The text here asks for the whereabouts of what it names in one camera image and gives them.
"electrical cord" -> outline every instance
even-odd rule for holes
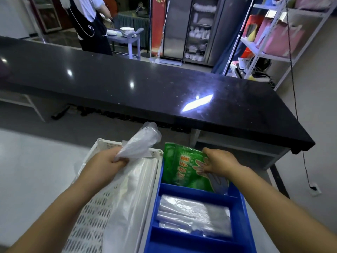
[[[294,76],[293,76],[293,60],[292,60],[292,52],[291,52],[291,46],[290,46],[290,29],[289,29],[289,18],[288,18],[288,11],[289,11],[288,10],[288,0],[285,0],[285,9],[286,9],[288,43],[289,43],[290,72],[291,72],[292,83],[293,83],[293,94],[294,94],[294,102],[295,102],[296,119],[298,121],[297,105],[296,105],[296,94],[295,94],[295,85],[294,85]],[[309,187],[312,190],[317,191],[317,187],[313,187],[313,186],[310,185],[309,176],[308,176],[308,170],[307,170],[307,167],[305,165],[305,157],[304,157],[304,152],[303,151],[302,151],[302,155],[303,155],[303,163],[304,163],[304,168],[305,168],[305,172],[306,172],[306,175],[307,175],[307,180],[308,180]]]

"power outlet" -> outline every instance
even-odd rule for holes
[[[322,192],[321,192],[321,190],[319,189],[317,183],[310,183],[310,186],[311,186],[311,187],[316,187],[316,189],[317,189],[317,190],[315,191],[315,190],[309,188],[310,194],[311,194],[312,197],[316,197],[316,196],[322,194]]]

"hand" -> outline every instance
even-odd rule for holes
[[[113,162],[120,149],[122,147],[117,146],[95,154],[87,162],[75,184],[93,197],[107,186],[114,179],[117,172],[129,162],[128,159]]]
[[[208,159],[205,159],[204,172],[212,172],[220,177],[230,179],[231,172],[242,166],[230,152],[205,147],[203,153],[208,156]]]

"green glove package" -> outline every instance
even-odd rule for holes
[[[162,182],[218,194],[226,194],[228,180],[204,173],[207,155],[175,143],[165,143]]]

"person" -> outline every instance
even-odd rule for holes
[[[105,18],[112,20],[103,0],[60,0],[77,32],[82,50],[112,55],[107,39]]]
[[[92,157],[76,182],[47,208],[7,253],[61,252],[81,209],[127,164],[127,160],[113,162],[120,149],[115,147]],[[224,176],[236,185],[281,253],[337,252],[335,234],[250,168],[240,165],[233,154],[208,148],[203,152],[208,156],[204,172]]]

